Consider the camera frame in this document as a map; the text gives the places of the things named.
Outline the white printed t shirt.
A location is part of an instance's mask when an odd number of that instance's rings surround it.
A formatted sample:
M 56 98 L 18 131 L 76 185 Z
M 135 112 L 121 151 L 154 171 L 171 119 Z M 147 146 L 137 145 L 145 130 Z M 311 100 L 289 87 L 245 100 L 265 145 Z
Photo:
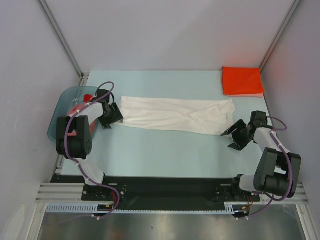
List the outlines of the white printed t shirt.
M 147 130 L 219 136 L 234 124 L 236 107 L 227 100 L 121 97 L 123 122 L 117 125 Z

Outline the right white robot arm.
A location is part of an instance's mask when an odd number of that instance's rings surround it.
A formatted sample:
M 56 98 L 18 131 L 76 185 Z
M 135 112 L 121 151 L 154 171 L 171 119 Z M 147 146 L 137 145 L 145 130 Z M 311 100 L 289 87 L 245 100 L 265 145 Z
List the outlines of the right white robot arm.
M 231 149 L 242 151 L 253 142 L 262 152 L 253 175 L 239 174 L 234 178 L 230 194 L 237 201 L 249 193 L 259 193 L 281 202 L 296 193 L 302 158 L 281 143 L 275 128 L 268 124 L 271 118 L 263 111 L 253 111 L 248 124 L 240 119 L 221 134 L 232 137 L 228 146 Z

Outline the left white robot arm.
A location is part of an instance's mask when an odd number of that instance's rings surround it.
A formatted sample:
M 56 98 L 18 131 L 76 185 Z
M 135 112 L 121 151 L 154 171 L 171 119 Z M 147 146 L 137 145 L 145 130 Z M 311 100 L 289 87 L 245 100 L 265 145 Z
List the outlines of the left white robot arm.
M 93 149 L 93 133 L 98 123 L 103 129 L 111 129 L 112 124 L 123 120 L 114 94 L 105 89 L 98 89 L 95 95 L 85 95 L 83 103 L 56 120 L 57 153 L 75 163 L 85 184 L 95 185 L 93 194 L 100 200 L 110 196 L 111 188 L 103 183 L 104 172 L 88 158 Z

